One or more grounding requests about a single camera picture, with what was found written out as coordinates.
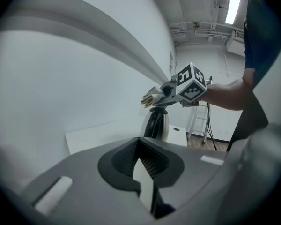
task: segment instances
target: fluorescent light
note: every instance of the fluorescent light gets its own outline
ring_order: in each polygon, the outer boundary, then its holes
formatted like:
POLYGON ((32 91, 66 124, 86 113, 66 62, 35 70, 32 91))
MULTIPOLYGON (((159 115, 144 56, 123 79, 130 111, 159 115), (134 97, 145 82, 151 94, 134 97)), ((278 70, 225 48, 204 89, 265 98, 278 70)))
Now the fluorescent light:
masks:
POLYGON ((233 24, 236 17, 240 0, 230 0, 226 23, 233 24))

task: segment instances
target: white table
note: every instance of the white table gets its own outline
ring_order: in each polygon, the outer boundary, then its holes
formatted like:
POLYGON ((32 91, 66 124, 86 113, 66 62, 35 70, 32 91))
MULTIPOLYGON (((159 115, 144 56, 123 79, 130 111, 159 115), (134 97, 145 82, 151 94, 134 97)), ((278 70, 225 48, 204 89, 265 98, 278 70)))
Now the white table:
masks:
MULTIPOLYGON (((97 127, 67 133, 66 139, 70 154, 114 141, 138 137, 140 136, 144 119, 145 117, 142 116, 134 116, 97 127)), ((185 128, 170 125, 167 142, 187 146, 185 128)))

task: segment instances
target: ceiling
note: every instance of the ceiling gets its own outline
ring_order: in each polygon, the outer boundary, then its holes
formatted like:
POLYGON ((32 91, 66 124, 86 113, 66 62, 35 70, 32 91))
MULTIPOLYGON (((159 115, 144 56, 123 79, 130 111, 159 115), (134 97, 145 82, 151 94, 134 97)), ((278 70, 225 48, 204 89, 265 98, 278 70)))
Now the ceiling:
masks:
POLYGON ((176 45, 189 43, 225 45, 235 28, 243 29, 248 4, 248 0, 240 0, 237 16, 233 25, 230 25, 225 23, 229 0, 156 0, 156 2, 171 29, 176 45), (194 22, 199 25, 196 31, 194 22))

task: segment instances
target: wooden floor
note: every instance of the wooden floor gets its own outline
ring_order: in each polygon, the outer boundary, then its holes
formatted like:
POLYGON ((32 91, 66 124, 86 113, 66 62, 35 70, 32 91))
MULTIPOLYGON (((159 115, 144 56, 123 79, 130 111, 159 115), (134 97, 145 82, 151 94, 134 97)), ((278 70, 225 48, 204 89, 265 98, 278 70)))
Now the wooden floor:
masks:
MULTIPOLYGON (((202 145, 201 142, 202 142, 202 138, 191 136, 190 139, 187 140, 187 146, 191 148, 215 150, 212 140, 206 140, 204 145, 202 145)), ((223 142, 215 142, 215 146, 218 151, 226 151, 228 144, 223 142)))

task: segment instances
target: ladder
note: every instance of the ladder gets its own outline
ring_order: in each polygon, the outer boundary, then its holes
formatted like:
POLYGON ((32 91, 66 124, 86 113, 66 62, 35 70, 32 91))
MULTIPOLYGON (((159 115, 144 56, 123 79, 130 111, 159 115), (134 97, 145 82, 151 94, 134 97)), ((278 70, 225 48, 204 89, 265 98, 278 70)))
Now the ladder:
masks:
MULTIPOLYGON (((209 80, 205 80, 205 82, 206 82, 206 85, 212 84, 212 76, 210 76, 209 80)), ((210 112, 210 103, 206 103, 205 105, 199 104, 199 106, 206 107, 207 109, 209 108, 209 112, 210 112)), ((187 139, 189 139, 191 137, 193 132, 202 133, 203 134, 203 139, 202 139, 201 143, 204 145, 205 142, 206 142, 206 138, 207 138, 207 126, 208 126, 208 121, 209 121, 209 113, 207 111, 207 117, 205 117, 205 118, 199 117, 198 116, 198 107, 199 106, 195 107, 195 111, 194 111, 194 115, 193 115, 193 120, 192 120, 192 124, 190 125, 189 131, 188 131, 187 139), (197 119, 205 120, 206 121, 204 131, 193 129, 197 119)))

